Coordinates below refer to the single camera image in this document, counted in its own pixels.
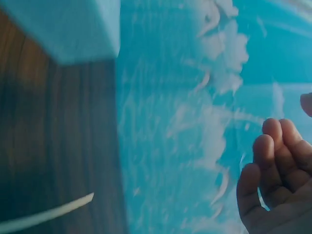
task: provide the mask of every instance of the white thin stick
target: white thin stick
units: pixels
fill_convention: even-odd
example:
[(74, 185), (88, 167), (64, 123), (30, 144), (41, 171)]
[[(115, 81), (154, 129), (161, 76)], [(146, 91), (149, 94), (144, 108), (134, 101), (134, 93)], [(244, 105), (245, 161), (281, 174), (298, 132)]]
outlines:
[(69, 213), (92, 201), (94, 193), (50, 210), (0, 223), (0, 234), (17, 232)]

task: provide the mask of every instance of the turquoise surface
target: turquoise surface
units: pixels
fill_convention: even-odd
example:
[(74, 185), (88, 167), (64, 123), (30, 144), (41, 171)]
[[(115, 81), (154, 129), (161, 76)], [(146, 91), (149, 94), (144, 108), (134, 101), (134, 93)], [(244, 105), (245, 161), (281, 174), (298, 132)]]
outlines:
[[(219, 23), (198, 36), (218, 19), (211, 2)], [(244, 233), (235, 186), (263, 120), (290, 118), (312, 141), (299, 104), (312, 90), (311, 25), (289, 6), (228, 2), (121, 2), (118, 132), (132, 234)]]
[(0, 7), (58, 63), (118, 56), (120, 0), (0, 0)]

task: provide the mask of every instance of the human hand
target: human hand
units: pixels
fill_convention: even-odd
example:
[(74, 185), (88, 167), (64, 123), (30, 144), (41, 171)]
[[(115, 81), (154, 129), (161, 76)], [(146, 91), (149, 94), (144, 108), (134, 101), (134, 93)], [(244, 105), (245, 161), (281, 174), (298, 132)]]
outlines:
[[(302, 96), (301, 106), (312, 116), (312, 95)], [(290, 120), (268, 119), (262, 132), (237, 185), (242, 222), (251, 234), (311, 233), (312, 146)], [(258, 187), (270, 211), (261, 207)]]

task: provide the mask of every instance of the dark wood grain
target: dark wood grain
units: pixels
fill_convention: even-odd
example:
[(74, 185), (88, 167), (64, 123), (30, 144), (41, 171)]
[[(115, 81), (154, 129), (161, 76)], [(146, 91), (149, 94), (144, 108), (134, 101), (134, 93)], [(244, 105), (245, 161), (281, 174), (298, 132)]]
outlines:
[(94, 192), (20, 233), (127, 233), (114, 66), (59, 66), (0, 13), (0, 222)]

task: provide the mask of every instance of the blue foam block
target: blue foam block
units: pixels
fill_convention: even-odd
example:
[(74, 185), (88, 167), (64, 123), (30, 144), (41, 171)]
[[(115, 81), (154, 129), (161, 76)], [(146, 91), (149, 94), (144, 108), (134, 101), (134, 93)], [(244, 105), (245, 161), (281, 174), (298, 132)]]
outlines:
[(0, 0), (0, 7), (59, 63), (118, 56), (120, 0)]

